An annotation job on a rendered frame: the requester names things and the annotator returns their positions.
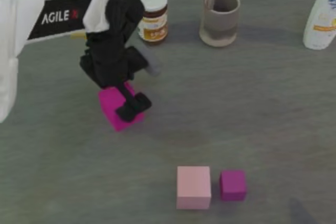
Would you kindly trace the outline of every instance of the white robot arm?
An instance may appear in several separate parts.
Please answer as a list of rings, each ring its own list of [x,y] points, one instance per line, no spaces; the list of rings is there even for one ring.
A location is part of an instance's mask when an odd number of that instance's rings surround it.
[[[0,0],[0,123],[16,99],[18,55],[26,44],[109,29],[108,0]]]

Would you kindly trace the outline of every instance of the small purple block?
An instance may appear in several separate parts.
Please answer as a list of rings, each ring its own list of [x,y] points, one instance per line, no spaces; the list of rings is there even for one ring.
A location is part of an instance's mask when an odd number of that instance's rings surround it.
[[[224,201],[243,201],[247,194],[243,170],[224,170],[219,178],[220,193]]]
[[[134,90],[131,85],[125,82],[125,86],[134,95]],[[117,88],[101,90],[98,96],[103,113],[116,131],[122,131],[126,127],[143,120],[143,113],[137,115],[131,123],[124,122],[119,118],[115,111],[117,108],[123,106],[126,99]]]

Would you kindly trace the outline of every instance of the sunscreen bottle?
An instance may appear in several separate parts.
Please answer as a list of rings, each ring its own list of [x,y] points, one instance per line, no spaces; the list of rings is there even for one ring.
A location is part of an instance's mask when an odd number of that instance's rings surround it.
[[[313,50],[327,48],[336,35],[336,0],[316,0],[303,35],[304,45]]]

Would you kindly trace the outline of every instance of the ceramic cup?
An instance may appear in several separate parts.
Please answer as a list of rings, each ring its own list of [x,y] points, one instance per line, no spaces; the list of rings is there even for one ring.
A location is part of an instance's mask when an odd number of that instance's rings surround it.
[[[225,47],[235,41],[240,0],[204,0],[199,36],[212,47]]]

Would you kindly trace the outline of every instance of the magenta cube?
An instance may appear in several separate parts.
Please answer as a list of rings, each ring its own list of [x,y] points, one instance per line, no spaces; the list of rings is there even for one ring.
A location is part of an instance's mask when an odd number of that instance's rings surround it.
[[[204,210],[210,207],[211,178],[208,166],[177,168],[177,209]]]
[[[242,201],[247,194],[243,170],[224,170],[219,178],[220,193],[224,201]]]
[[[134,95],[134,90],[131,85],[125,82],[125,86]],[[131,123],[124,122],[119,118],[115,111],[117,108],[123,106],[126,99],[117,88],[101,90],[98,96],[103,113],[116,131],[122,131],[126,127],[143,120],[143,113],[138,114]]]

